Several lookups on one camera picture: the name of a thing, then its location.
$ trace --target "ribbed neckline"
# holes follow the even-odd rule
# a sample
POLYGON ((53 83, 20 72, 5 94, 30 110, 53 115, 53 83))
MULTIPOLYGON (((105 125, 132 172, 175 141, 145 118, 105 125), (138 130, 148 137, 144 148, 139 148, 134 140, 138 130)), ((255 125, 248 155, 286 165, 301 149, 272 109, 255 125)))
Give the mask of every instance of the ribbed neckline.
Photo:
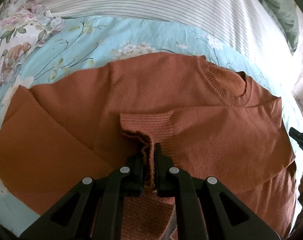
POLYGON ((247 76, 245 74, 245 82, 246 82, 246 88, 245 93, 238 97, 234 96, 231 93, 229 93, 228 90, 226 90, 216 79, 214 74, 210 71, 208 67, 208 62, 206 60, 205 56, 197 57, 198 67, 201 69, 201 72, 203 74, 203 78, 206 79, 211 87, 216 90, 226 101, 228 105, 232 106, 244 106, 247 104, 247 102, 250 99, 251 92, 252 92, 252 79, 251 77, 247 76))

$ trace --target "light blue fabric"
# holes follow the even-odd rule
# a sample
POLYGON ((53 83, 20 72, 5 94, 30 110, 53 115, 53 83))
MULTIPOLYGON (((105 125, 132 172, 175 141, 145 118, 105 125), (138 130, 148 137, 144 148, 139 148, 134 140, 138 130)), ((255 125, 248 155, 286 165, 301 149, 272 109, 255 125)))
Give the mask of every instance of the light blue fabric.
MULTIPOLYGON (((63 31, 52 36, 24 62, 20 70, 23 79, 33 76, 33 85, 52 83, 76 70, 101 67, 119 58, 139 55, 138 50, 141 53, 167 51, 205 55, 216 65, 245 71, 272 94, 281 96, 286 129, 295 127, 303 132, 303 117, 292 95, 286 94, 281 84, 268 73, 263 73, 240 53, 200 28, 175 22, 98 16, 68 19, 65 25, 63 31)), ((9 84, 0 88, 0 99, 8 87, 9 84)), ((303 171, 303 152, 293 140, 291 142, 299 181, 303 171)), ((14 234, 19 236, 37 217, 9 192, 0 191, 0 223, 14 234)))

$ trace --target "sweater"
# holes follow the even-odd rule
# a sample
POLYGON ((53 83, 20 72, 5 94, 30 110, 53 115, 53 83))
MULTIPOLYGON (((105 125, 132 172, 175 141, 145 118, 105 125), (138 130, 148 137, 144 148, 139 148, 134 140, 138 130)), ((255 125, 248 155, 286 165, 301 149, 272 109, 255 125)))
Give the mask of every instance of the sweater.
POLYGON ((173 199, 154 192, 154 143, 191 176, 217 177, 280 235, 295 206, 294 155, 281 98, 204 56, 147 54, 19 87, 0 129, 0 179, 42 215, 83 177, 138 151, 142 198, 126 198, 122 239, 161 239, 173 199))

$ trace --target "floral pillow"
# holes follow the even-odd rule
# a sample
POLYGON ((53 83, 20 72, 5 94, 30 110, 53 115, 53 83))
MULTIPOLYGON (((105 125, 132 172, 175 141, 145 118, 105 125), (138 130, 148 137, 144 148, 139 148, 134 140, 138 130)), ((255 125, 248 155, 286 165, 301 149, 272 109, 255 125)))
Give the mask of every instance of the floral pillow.
POLYGON ((60 17, 36 0, 19 0, 0 15, 0 86, 15 74, 18 64, 45 43, 51 33, 63 29, 60 17))

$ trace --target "round rivet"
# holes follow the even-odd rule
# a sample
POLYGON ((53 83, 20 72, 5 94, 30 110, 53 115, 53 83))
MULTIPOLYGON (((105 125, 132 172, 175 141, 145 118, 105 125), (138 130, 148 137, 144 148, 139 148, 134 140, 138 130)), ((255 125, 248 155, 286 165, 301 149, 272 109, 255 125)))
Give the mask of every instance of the round rivet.
POLYGON ((90 183, 92 183, 92 182, 93 182, 93 179, 90 178, 90 177, 83 178, 83 183, 84 183, 85 185, 88 185, 88 184, 90 184, 90 183))
POLYGON ((128 173, 129 171, 130 171, 130 168, 128 168, 126 166, 120 168, 121 173, 128 173))
POLYGON ((171 167, 170 168, 170 173, 176 174, 178 172, 179 172, 179 168, 176 168, 176 167, 171 167))
POLYGON ((217 179, 215 177, 209 177, 207 179, 208 183, 210 184, 216 184, 217 183, 217 179))

